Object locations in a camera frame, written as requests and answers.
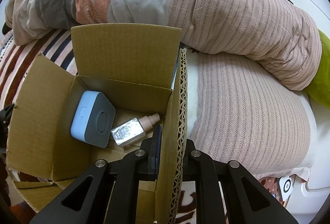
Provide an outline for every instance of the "blanket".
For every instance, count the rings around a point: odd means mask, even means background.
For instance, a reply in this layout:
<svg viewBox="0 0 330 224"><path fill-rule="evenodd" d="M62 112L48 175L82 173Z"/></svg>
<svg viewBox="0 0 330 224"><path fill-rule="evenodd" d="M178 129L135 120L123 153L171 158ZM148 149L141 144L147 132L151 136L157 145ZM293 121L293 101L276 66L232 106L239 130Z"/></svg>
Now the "blanket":
<svg viewBox="0 0 330 224"><path fill-rule="evenodd" d="M314 21L287 0L10 0L6 22L17 45L79 24L178 27L186 45L246 55L292 90L309 85L322 52Z"/></svg>

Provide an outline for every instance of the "metal screw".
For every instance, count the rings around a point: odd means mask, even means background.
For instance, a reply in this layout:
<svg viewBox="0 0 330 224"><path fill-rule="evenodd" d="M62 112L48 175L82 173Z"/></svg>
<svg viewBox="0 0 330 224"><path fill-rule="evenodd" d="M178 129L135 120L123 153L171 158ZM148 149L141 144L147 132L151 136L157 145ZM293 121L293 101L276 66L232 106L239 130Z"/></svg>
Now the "metal screw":
<svg viewBox="0 0 330 224"><path fill-rule="evenodd" d="M190 154L192 155L192 157L201 156L201 152L199 150L193 150Z"/></svg>
<svg viewBox="0 0 330 224"><path fill-rule="evenodd" d="M232 167L232 168L238 168L238 166L240 166L240 163L238 161L230 161L229 162L229 165Z"/></svg>
<svg viewBox="0 0 330 224"><path fill-rule="evenodd" d="M138 157L143 156L145 153L146 153L146 152L145 152L144 150L142 150L142 149L137 149L137 150L135 151L135 155L138 156Z"/></svg>
<svg viewBox="0 0 330 224"><path fill-rule="evenodd" d="M96 165L97 167L103 167L103 166L105 166L105 160L97 160L97 161L95 162L95 165Z"/></svg>

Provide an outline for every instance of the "striped pillowcase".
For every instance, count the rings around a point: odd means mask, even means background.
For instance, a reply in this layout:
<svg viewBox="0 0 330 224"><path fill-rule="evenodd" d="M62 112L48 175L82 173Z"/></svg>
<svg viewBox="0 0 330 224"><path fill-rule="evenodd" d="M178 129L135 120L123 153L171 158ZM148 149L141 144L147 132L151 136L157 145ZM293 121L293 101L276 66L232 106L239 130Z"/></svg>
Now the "striped pillowcase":
<svg viewBox="0 0 330 224"><path fill-rule="evenodd" d="M16 46L13 31L0 42L0 109L15 103L35 57L42 53L55 64L76 75L70 30L53 30L25 46Z"/></svg>

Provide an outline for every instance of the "blue case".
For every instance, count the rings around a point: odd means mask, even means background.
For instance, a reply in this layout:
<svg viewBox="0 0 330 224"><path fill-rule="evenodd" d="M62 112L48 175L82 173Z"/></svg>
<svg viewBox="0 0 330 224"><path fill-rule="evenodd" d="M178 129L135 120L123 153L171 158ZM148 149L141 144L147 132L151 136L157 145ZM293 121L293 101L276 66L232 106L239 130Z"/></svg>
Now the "blue case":
<svg viewBox="0 0 330 224"><path fill-rule="evenodd" d="M108 145L116 110L102 92L85 91L71 125L71 136L105 148Z"/></svg>

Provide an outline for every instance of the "white plastic surface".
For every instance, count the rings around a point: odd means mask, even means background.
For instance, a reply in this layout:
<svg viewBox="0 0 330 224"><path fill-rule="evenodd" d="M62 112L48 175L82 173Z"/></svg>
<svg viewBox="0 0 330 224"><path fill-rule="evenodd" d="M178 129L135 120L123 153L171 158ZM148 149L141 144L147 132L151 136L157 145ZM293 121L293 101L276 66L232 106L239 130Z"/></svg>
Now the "white plastic surface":
<svg viewBox="0 0 330 224"><path fill-rule="evenodd" d="M291 0L296 7L305 10L317 27L330 37L330 3L328 0ZM315 214L330 193L330 109L311 100L316 119L318 150L316 162L311 168L307 183L296 183L287 203L292 214Z"/></svg>

